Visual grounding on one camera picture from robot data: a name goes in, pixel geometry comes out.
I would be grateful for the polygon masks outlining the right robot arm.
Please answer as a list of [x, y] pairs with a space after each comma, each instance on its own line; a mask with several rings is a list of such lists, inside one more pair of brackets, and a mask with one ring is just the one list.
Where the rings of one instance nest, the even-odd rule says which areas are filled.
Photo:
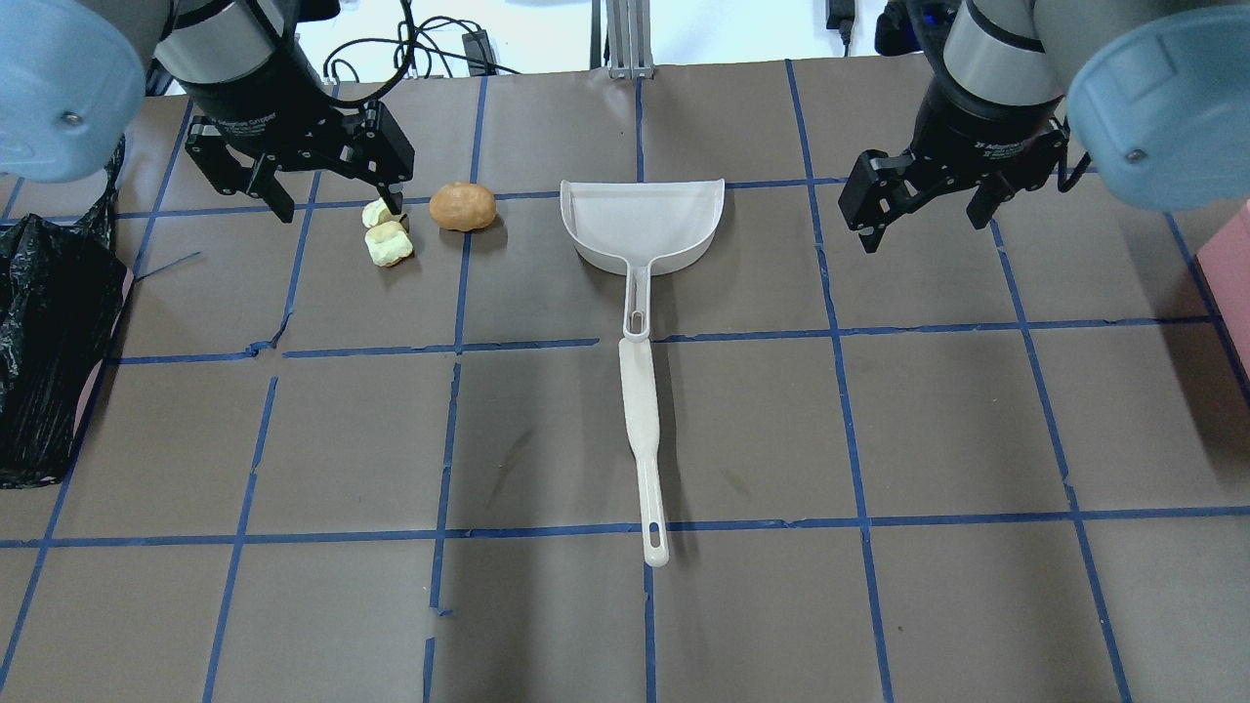
[[1248, 196], [1245, 1], [890, 1], [878, 50], [921, 53], [932, 81], [909, 146], [862, 151], [839, 196], [868, 253], [938, 196], [971, 191], [982, 228], [1089, 169], [1138, 209]]

